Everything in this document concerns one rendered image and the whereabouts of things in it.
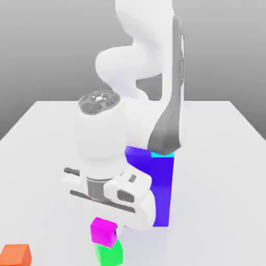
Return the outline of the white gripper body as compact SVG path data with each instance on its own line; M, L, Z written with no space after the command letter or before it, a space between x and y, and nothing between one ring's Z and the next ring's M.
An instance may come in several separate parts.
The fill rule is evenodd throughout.
M148 191L136 206L127 206L112 201L95 201L88 195L74 190L71 190L70 194L76 198L80 198L82 203L87 205L94 216L115 222L118 225L146 231L155 222L156 207L155 197L152 191Z

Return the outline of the small magenta cube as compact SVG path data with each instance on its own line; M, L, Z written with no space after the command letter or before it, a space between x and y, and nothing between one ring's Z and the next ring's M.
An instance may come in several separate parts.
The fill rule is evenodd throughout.
M118 237L115 222L96 217L90 225L91 240L95 244L112 249Z

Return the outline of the small green cube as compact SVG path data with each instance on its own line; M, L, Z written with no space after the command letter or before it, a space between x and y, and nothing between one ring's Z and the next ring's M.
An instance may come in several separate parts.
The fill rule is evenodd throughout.
M123 264L123 247L119 239L117 239L113 248L99 244L95 244L95 246L99 266L120 266Z

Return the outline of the small cyan cube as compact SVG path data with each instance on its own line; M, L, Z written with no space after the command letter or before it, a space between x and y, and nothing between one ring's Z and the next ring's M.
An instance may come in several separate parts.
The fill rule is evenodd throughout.
M166 154L166 155L162 155L162 154L158 154L158 153L155 153L155 152L151 152L151 157L152 158L168 158L168 157L174 157L175 156L175 153L172 152L172 153L169 153L169 154Z

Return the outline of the small orange cube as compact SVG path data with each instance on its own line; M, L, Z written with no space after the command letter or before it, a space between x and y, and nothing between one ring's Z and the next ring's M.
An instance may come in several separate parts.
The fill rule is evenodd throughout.
M0 253L0 266L31 266L32 255L28 244L5 245Z

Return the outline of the large blue box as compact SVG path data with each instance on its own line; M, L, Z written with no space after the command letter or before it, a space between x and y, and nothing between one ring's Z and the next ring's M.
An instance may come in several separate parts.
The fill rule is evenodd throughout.
M154 227L168 227L172 178L175 157L152 158L151 151L128 146L127 161L152 178L151 191L155 196L156 218Z

